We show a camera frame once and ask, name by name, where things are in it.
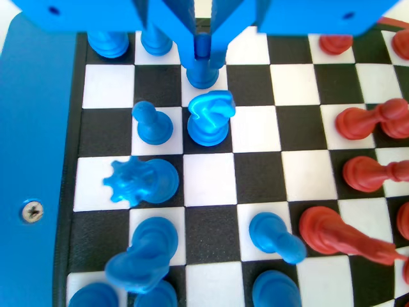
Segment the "blue base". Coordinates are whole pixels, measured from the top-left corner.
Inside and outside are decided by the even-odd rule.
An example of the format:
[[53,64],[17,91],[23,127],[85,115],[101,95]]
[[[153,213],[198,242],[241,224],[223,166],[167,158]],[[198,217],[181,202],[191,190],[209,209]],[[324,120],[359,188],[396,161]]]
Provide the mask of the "blue base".
[[300,291],[287,275],[278,271],[261,273],[253,285],[254,307],[301,307]]
[[78,290],[71,298],[68,307],[118,307],[118,296],[112,287],[105,283],[92,283]]
[[187,132],[197,144],[202,146],[214,146],[223,142],[226,136],[228,136],[229,124],[225,124],[218,131],[210,134],[200,130],[195,121],[192,120],[191,115],[187,120]]
[[136,297],[134,307],[178,307],[176,292],[170,283],[162,280],[151,292]]

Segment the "black square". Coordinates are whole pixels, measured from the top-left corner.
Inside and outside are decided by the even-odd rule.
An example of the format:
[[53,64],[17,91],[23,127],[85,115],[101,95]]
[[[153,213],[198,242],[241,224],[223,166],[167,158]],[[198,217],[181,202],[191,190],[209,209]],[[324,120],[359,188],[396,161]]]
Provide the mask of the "black square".
[[356,63],[391,64],[381,31],[369,30],[354,37],[352,50]]
[[330,150],[332,170],[334,171],[335,185],[337,186],[338,198],[340,200],[385,197],[383,187],[375,192],[366,193],[355,190],[345,182],[343,177],[343,168],[345,163],[350,159],[358,157],[360,155],[364,155],[376,160],[374,149]]
[[128,50],[117,58],[105,58],[100,56],[89,45],[87,46],[86,63],[87,64],[119,64],[119,65],[133,65],[135,64],[135,33],[129,33],[129,47]]
[[171,163],[176,168],[179,175],[179,187],[174,196],[170,200],[163,203],[148,203],[141,201],[138,208],[160,208],[160,207],[183,207],[185,205],[185,197],[183,196],[183,155],[142,155],[138,157],[141,161],[152,159],[163,159]]
[[184,154],[223,154],[226,152],[233,152],[233,145],[231,142],[231,127],[229,122],[229,132],[226,138],[215,146],[202,146],[197,144],[187,132],[187,121],[190,117],[190,112],[187,107],[181,110],[182,117],[182,131],[183,131],[183,153]]
[[132,109],[83,109],[80,157],[130,155]]
[[321,104],[363,104],[354,64],[314,65]]
[[180,65],[136,65],[135,102],[155,107],[181,107]]
[[274,104],[270,66],[228,65],[228,88],[236,106],[271,106]]
[[327,149],[320,106],[276,107],[281,150]]
[[188,207],[185,219],[187,264],[240,260],[235,205]]
[[393,265],[382,265],[361,256],[349,256],[354,306],[374,306],[394,298]]
[[268,36],[271,64],[311,64],[311,50],[306,36]]
[[[165,276],[164,280],[171,284],[176,292],[178,298],[178,307],[186,307],[186,273],[185,266],[178,265],[170,267],[169,273]],[[128,307],[134,307],[135,299],[137,295],[134,293],[128,293]]]
[[301,238],[307,248],[307,257],[317,257],[326,256],[321,254],[309,247],[305,240],[301,237],[300,229],[298,228],[300,224],[300,219],[302,214],[311,207],[323,206],[336,211],[339,214],[338,202],[336,200],[314,200],[314,201],[291,201],[288,203],[289,208],[289,219],[291,221],[291,229],[293,230],[293,235]]
[[257,277],[269,270],[284,273],[290,277],[298,286],[297,267],[287,264],[283,259],[267,261],[251,261],[242,263],[244,300],[246,307],[253,307],[252,289]]
[[387,198],[390,225],[392,226],[392,236],[397,248],[409,246],[409,240],[406,240],[397,229],[397,213],[399,209],[409,201],[409,196],[398,196]]
[[238,203],[285,201],[280,152],[235,153]]
[[103,271],[129,243],[129,210],[74,212],[69,272]]

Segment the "chess piece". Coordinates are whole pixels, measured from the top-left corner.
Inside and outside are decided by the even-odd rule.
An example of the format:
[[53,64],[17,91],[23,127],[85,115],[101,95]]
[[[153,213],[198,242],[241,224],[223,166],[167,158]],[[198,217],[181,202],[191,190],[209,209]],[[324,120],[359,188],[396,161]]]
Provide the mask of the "chess piece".
[[402,59],[409,59],[409,29],[398,31],[392,39],[392,48]]
[[358,191],[375,192],[386,179],[409,182],[409,160],[382,166],[372,158],[355,157],[345,163],[343,177],[350,187]]
[[136,297],[134,307],[178,307],[176,292],[170,283],[161,280],[159,284],[147,294]]
[[146,294],[169,272],[178,248],[178,233],[163,217],[151,217],[136,228],[131,246],[105,266],[107,279],[127,292]]
[[385,265],[392,265],[395,259],[407,260],[394,244],[364,235],[326,207],[307,209],[301,216],[300,233],[311,248],[325,255],[340,251]]
[[352,46],[351,35],[321,35],[321,50],[331,56],[337,56],[347,51]]
[[68,307],[85,306],[118,307],[118,296],[109,285],[92,283],[78,290],[68,304]]
[[226,138],[236,106],[229,91],[210,91],[193,98],[189,111],[192,113],[187,121],[190,137],[197,144],[213,146]]
[[371,111],[349,107],[338,114],[336,128],[346,139],[364,139],[374,131],[376,123],[396,120],[408,113],[408,102],[401,98],[378,104]]
[[125,32],[88,32],[88,43],[96,53],[105,58],[118,58],[129,47],[128,35]]
[[132,110],[132,116],[138,121],[138,135],[145,143],[160,145],[172,136],[171,119],[165,113],[156,111],[150,102],[138,102]]
[[409,113],[397,120],[381,123],[382,130],[394,139],[409,138]]
[[128,200],[131,207],[142,200],[149,203],[163,203],[171,198],[178,189],[179,175],[169,162],[153,159],[141,162],[131,156],[128,162],[111,163],[114,173],[103,183],[112,187],[111,201],[117,203]]
[[300,291],[294,281],[279,271],[261,273],[253,285],[254,307],[301,307]]
[[263,212],[253,217],[250,238],[265,253],[278,253],[285,262],[297,264],[307,256],[304,243],[287,231],[284,221],[274,213]]

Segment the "screw head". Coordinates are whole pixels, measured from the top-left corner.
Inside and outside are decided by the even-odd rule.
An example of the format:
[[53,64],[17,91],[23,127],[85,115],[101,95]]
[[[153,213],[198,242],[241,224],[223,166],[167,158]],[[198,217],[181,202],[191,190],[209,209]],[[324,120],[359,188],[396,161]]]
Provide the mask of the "screw head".
[[23,219],[28,223],[35,223],[43,217],[43,205],[38,201],[30,201],[23,208]]

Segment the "white square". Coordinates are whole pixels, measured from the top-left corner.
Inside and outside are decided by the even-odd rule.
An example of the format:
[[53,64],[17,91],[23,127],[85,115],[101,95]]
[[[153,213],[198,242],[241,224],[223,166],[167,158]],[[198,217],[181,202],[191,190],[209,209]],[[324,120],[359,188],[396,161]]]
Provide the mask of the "white square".
[[172,49],[163,56],[149,54],[141,43],[141,32],[135,34],[135,65],[180,65],[178,46],[172,42]]
[[84,109],[112,109],[134,105],[135,66],[86,65]]
[[303,307],[353,306],[348,256],[306,258],[297,273]]
[[393,65],[356,64],[360,88],[366,104],[382,104],[402,98]]
[[390,60],[393,65],[397,66],[409,66],[409,61],[398,56],[392,47],[392,39],[396,32],[382,31],[383,39],[385,40],[386,48],[388,48],[388,53]]
[[186,240],[185,240],[185,207],[175,208],[152,208],[152,209],[132,209],[129,212],[129,244],[135,229],[145,219],[159,216],[168,219],[178,232],[178,249],[171,259],[170,265],[186,264]]
[[289,218],[288,203],[246,203],[237,205],[238,233],[240,236],[240,252],[242,261],[282,259],[277,253],[268,254],[260,251],[251,241],[249,226],[254,216],[262,212],[277,214],[286,224],[291,233],[291,221]]
[[351,141],[340,135],[336,129],[335,119],[339,113],[345,109],[348,109],[349,107],[365,109],[364,104],[328,104],[321,105],[320,107],[328,149],[357,149],[375,147],[372,134],[364,139]]
[[[409,256],[409,246],[404,248],[397,248],[396,251],[399,254]],[[409,292],[409,285],[405,283],[403,279],[403,266],[405,262],[403,260],[395,260],[395,298],[401,297]]]
[[183,156],[185,206],[237,204],[232,153]]
[[270,64],[267,35],[257,33],[255,26],[247,27],[229,44],[226,64]]
[[[400,162],[403,160],[409,160],[409,148],[377,148],[376,156],[378,162],[386,166],[391,162]],[[395,182],[391,179],[386,180],[383,183],[386,197],[404,196],[408,195],[409,182]]]
[[183,153],[181,107],[157,107],[157,111],[170,117],[173,133],[161,145],[149,145],[141,140],[137,132],[138,122],[132,118],[132,155],[177,155]]
[[287,200],[335,200],[337,191],[328,150],[282,152]]
[[111,286],[118,296],[119,307],[127,307],[128,294],[125,290],[110,284],[105,277],[105,272],[70,273],[66,281],[66,303],[70,302],[73,295],[91,283],[106,283]]
[[129,157],[79,158],[75,183],[74,212],[128,209],[129,201],[111,201],[112,189],[102,184],[113,173],[112,161],[126,162]]
[[226,66],[224,65],[219,69],[219,78],[217,78],[216,83],[210,88],[201,90],[195,88],[190,84],[186,76],[186,68],[181,66],[181,106],[188,107],[190,101],[201,94],[206,94],[209,91],[227,91],[228,90],[228,75],[226,72]]
[[371,238],[393,242],[385,198],[339,200],[338,204],[341,217],[346,224]]
[[314,64],[345,64],[355,63],[352,47],[344,51],[340,55],[329,55],[321,50],[320,36],[316,34],[308,35],[309,48]]
[[276,106],[320,104],[313,64],[271,65]]
[[236,107],[230,119],[233,152],[279,152],[279,126],[274,106]]
[[187,307],[244,307],[241,262],[186,266]]

